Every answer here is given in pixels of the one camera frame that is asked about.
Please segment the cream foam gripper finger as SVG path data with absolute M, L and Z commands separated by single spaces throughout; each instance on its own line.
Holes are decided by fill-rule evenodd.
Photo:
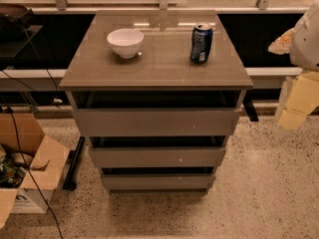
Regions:
M 299 128 L 319 107 L 319 73 L 306 72 L 284 81 L 276 111 L 277 124 L 287 131 Z

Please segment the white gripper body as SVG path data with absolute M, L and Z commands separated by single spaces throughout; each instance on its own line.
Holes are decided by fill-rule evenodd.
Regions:
M 319 71 L 319 0 L 316 0 L 294 27 L 290 62 L 303 70 Z

